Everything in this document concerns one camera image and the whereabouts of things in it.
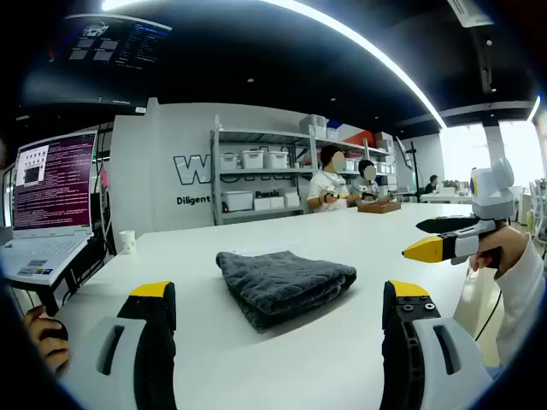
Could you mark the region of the person's right hand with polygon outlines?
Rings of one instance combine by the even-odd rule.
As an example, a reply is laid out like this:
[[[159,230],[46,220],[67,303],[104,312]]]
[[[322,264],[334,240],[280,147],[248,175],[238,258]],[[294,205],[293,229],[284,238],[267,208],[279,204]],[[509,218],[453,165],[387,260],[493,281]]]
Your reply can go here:
[[[501,278],[522,257],[529,236],[503,221],[498,221],[496,230],[479,237],[478,251],[469,258],[469,267],[476,272],[482,268],[495,268],[495,278]]]

